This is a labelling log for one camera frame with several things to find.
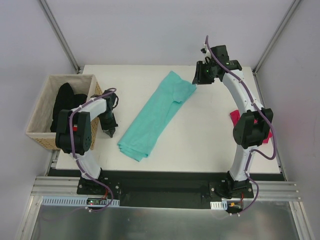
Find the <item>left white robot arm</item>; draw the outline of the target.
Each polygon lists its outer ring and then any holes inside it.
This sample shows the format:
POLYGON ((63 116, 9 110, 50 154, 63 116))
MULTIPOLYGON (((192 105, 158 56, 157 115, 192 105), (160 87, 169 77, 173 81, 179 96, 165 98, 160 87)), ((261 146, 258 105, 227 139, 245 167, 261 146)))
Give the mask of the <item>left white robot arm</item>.
POLYGON ((100 121, 102 131, 112 138, 118 124, 113 113, 118 106, 117 89, 112 87, 101 95, 93 95, 87 102, 58 114, 55 144, 70 155, 78 166, 81 177, 88 180, 88 188, 99 195, 105 191, 106 183, 100 179, 101 167, 91 151, 93 141, 91 122, 100 121))

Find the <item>teal t-shirt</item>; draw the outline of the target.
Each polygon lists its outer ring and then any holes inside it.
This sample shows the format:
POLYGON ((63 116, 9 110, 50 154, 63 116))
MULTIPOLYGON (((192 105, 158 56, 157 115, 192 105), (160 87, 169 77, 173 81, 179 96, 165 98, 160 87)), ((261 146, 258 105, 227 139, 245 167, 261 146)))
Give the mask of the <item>teal t-shirt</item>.
POLYGON ((118 141, 120 152, 137 162, 149 157, 164 129, 196 89, 170 71, 118 141))

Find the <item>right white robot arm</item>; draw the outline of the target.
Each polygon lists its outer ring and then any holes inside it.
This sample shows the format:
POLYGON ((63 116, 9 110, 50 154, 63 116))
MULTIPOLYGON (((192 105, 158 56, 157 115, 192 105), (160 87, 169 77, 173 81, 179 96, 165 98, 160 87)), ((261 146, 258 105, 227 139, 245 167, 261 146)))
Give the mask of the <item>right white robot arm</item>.
POLYGON ((214 188, 221 198, 231 199, 248 190, 250 167, 254 153, 268 138, 273 111, 265 108, 245 83, 243 68, 237 60, 231 60, 225 45, 201 49, 204 59, 196 63, 194 85, 209 85, 219 79, 230 92, 240 118, 233 128, 236 152, 226 179, 214 188))

